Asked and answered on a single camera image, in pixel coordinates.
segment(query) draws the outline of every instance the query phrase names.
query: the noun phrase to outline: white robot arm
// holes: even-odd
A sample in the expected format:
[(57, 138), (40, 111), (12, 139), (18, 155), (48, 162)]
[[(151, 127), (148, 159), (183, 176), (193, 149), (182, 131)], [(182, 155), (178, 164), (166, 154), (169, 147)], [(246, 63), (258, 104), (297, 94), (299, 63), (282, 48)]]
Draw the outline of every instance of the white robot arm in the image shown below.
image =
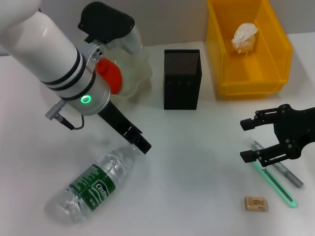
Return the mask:
[(89, 35), (81, 53), (48, 16), (38, 11), (40, 4), (41, 0), (0, 2), (0, 45), (61, 98), (46, 116), (74, 129), (59, 114), (69, 103), (83, 116), (98, 114), (146, 153), (151, 145), (110, 102), (110, 87), (95, 71), (103, 53), (101, 44), (109, 49), (119, 46), (131, 54), (141, 49), (134, 20), (101, 2), (90, 3), (78, 26)]

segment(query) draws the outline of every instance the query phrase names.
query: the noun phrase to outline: white tabletop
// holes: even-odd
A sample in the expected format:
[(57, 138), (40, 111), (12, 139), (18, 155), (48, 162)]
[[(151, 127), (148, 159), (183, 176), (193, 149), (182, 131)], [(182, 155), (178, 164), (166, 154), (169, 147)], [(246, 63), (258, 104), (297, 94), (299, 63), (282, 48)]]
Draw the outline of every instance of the white tabletop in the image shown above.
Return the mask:
[[(315, 106), (315, 33), (289, 36), (294, 46), (291, 77), (277, 95), (253, 101), (216, 101), (202, 42), (148, 47), (152, 89), (121, 111), (152, 144), (125, 187), (87, 221), (68, 226), (54, 220), (50, 201), (106, 151), (126, 144), (98, 116), (70, 131), (44, 114), (58, 101), (12, 57), (0, 58), (0, 235), (2, 236), (313, 236), (314, 144), (284, 163), (303, 182), (297, 189), (270, 170), (299, 203), (289, 208), (239, 155), (252, 136), (277, 142), (271, 125), (244, 132), (240, 120), (258, 109), (289, 103)], [(202, 83), (196, 111), (163, 109), (164, 49), (200, 49)], [(63, 115), (80, 125), (71, 107)], [(245, 211), (245, 196), (263, 196), (268, 212)]]

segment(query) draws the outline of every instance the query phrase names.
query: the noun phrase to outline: eraser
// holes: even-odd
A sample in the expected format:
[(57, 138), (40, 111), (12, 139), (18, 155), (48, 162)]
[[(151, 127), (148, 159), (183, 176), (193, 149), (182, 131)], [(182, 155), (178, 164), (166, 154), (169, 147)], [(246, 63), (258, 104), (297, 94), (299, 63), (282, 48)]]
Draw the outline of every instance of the eraser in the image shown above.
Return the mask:
[(267, 201), (262, 197), (245, 197), (246, 210), (265, 211), (267, 209)]

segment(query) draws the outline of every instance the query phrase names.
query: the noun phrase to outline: green bottle label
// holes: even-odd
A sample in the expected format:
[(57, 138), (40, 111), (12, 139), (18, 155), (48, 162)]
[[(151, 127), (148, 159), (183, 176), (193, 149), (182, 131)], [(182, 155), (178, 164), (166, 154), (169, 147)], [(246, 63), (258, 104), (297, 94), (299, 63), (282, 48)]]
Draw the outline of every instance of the green bottle label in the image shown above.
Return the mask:
[(91, 165), (72, 184), (91, 211), (94, 211), (116, 189), (111, 178), (97, 165)]

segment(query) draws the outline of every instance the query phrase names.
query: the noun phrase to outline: mesh container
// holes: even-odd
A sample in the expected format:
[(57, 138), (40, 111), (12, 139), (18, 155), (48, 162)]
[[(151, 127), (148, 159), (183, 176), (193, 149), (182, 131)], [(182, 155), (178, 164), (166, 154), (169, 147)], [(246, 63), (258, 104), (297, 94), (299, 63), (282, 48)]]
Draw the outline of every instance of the mesh container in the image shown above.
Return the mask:
[(201, 77), (199, 50), (165, 50), (164, 109), (196, 110)]

